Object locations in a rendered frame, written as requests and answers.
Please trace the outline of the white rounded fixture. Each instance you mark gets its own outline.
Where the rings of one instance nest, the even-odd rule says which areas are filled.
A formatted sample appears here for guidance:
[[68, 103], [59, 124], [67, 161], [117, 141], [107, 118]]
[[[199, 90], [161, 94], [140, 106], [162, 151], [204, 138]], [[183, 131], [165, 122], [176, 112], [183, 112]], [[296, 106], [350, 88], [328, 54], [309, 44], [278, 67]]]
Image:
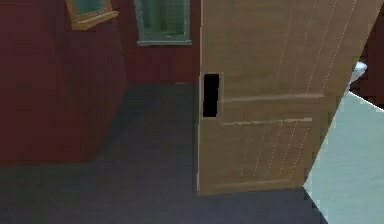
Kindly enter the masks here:
[[365, 63], [358, 61], [352, 70], [348, 85], [351, 85], [354, 81], [358, 80], [365, 73], [367, 68], [368, 66]]

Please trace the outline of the light brown wooden room door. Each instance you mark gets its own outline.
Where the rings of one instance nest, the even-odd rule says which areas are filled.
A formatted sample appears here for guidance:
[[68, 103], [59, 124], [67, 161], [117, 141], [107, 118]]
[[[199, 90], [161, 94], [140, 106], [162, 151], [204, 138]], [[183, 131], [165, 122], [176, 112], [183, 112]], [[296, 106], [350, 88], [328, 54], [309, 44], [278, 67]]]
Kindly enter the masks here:
[[[201, 0], [197, 192], [304, 185], [384, 0]], [[205, 74], [219, 75], [203, 116]]]

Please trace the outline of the grey framed window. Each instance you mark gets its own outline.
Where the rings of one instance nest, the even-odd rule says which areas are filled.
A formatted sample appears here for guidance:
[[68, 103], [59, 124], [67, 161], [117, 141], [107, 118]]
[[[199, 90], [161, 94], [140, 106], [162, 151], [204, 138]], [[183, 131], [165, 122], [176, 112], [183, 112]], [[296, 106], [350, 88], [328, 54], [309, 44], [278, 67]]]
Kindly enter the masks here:
[[189, 46], [190, 0], [134, 0], [138, 46]]

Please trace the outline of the wooden framed picture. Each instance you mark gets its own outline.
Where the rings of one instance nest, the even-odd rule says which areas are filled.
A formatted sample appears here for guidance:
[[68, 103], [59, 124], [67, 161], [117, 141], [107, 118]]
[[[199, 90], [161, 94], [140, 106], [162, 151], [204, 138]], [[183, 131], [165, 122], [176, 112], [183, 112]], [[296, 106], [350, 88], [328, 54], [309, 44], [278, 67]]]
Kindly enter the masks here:
[[112, 8], [111, 0], [65, 0], [75, 31], [85, 31], [119, 15]]

